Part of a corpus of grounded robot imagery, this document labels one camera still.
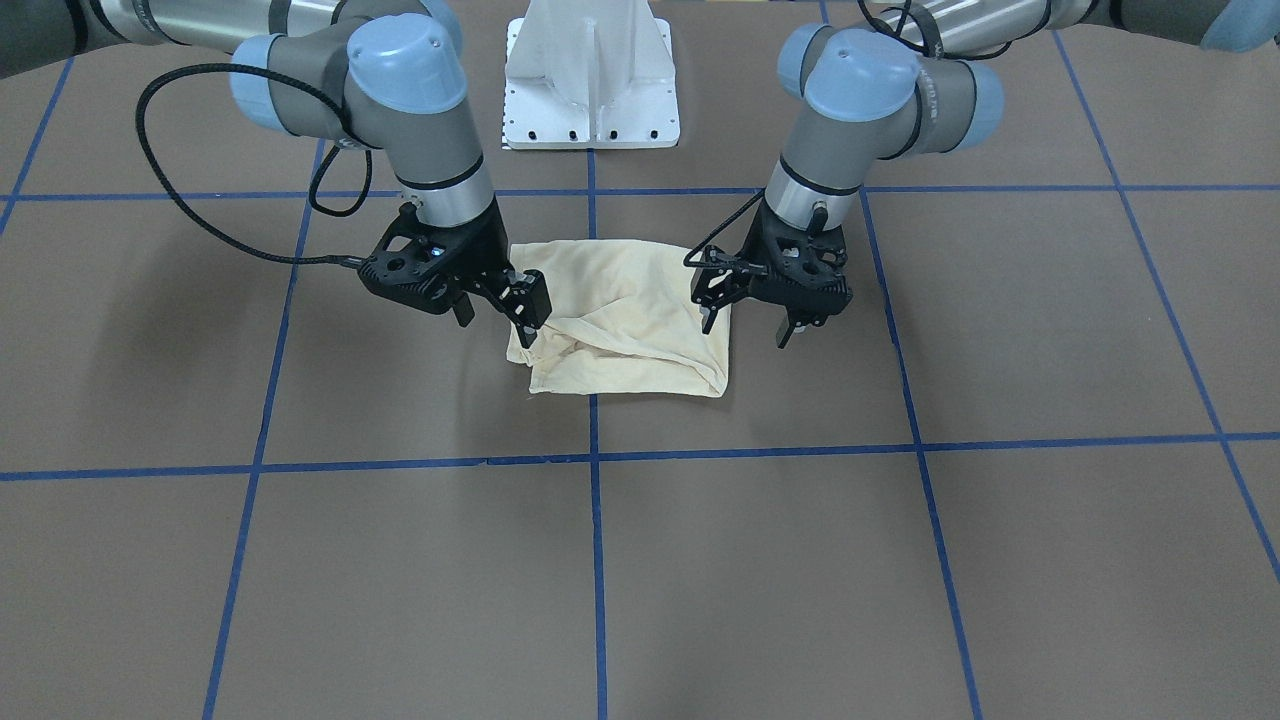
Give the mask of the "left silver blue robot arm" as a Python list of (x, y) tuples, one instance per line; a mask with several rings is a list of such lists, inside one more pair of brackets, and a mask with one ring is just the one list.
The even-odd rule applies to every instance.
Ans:
[(1203, 50), (1248, 53), (1277, 37), (1275, 1), (897, 1), (859, 24), (794, 31), (777, 61), (801, 109), (753, 211), (742, 247), (703, 240), (684, 260), (709, 334), (745, 299), (785, 310), (778, 347), (838, 315), (844, 222), (877, 161), (984, 142), (1004, 117), (989, 60), (1047, 29), (1101, 26)]

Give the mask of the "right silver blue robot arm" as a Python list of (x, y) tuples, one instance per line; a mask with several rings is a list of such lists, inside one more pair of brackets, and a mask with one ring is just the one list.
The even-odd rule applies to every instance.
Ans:
[[(292, 266), (357, 273), (372, 295), (433, 315), (474, 319), (471, 297), (507, 318), (529, 347), (550, 315), (544, 275), (513, 266), (461, 64), (457, 15), (444, 1), (5, 1), (3, 76), (100, 49), (180, 45), (227, 61), (152, 79), (134, 105), (143, 156), (169, 199), (233, 249)], [(364, 258), (291, 258), (232, 238), (177, 192), (150, 143), (151, 101), (169, 85), (225, 76), (256, 126), (325, 140), (329, 168), (346, 149), (387, 156), (399, 184), (396, 218)]]

